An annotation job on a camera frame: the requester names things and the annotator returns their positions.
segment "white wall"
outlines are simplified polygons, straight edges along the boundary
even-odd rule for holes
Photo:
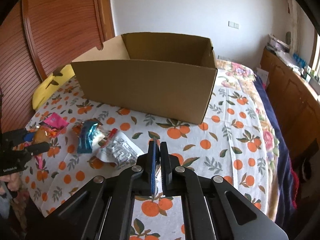
[[[173,32],[209,37],[216,56],[251,68],[272,33],[285,40],[286,0],[111,0],[116,34]],[[240,29],[228,27],[228,21]]]
[[[315,28],[309,17],[300,7],[298,14],[299,24],[299,56],[304,59],[308,64],[310,63],[313,40],[315,37]]]

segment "bed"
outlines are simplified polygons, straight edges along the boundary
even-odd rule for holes
[[[110,163],[76,153],[78,139],[72,127],[92,117],[98,118],[106,131],[122,130],[144,152],[149,140],[166,141],[169,153],[176,155],[182,166],[208,178],[223,176],[270,219],[277,221],[277,211],[286,198],[284,187],[294,185],[290,166],[289,170],[283,169],[288,167],[288,162],[282,159],[289,160],[289,165],[290,159],[288,152],[282,151],[283,139],[278,139],[276,119],[272,116],[269,120],[272,108],[261,91],[258,92],[260,88],[256,89],[253,84],[252,70],[222,60],[218,60],[217,65],[214,90],[200,125],[87,100],[76,77],[71,78],[39,108],[27,125],[28,130],[34,130],[53,112],[70,122],[67,129],[51,141],[47,153],[27,164],[22,174],[24,194],[19,194],[24,197],[15,203],[20,222],[24,220],[22,203],[27,194],[43,216],[47,216],[96,175],[106,178],[114,175]],[[283,205],[283,209],[290,213],[294,207]],[[184,239],[181,199],[166,198],[158,184],[158,194],[153,199],[136,198],[132,228],[132,239],[147,235]]]

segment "silver bolt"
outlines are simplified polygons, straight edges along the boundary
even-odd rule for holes
[[[102,177],[102,176],[95,176],[95,177],[93,178],[93,181],[94,181],[95,183],[101,183],[101,182],[103,182],[103,180],[104,180],[104,177]]]
[[[139,165],[134,165],[134,166],[132,167],[132,170],[135,171],[135,172],[138,172],[138,171],[141,171],[142,168],[141,168],[141,166],[139,166]]]
[[[213,177],[213,181],[216,182],[216,183],[221,183],[223,182],[223,177],[217,175],[217,176],[214,176]]]
[[[184,171],[185,171],[185,168],[184,168],[184,167],[182,167],[182,166],[177,166],[177,167],[175,168],[175,170],[176,170],[176,172],[180,172],[180,173],[182,173],[182,172],[184,172]]]

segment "open cardboard box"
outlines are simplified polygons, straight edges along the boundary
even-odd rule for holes
[[[199,36],[128,33],[71,65],[90,100],[201,124],[217,75],[212,49]]]

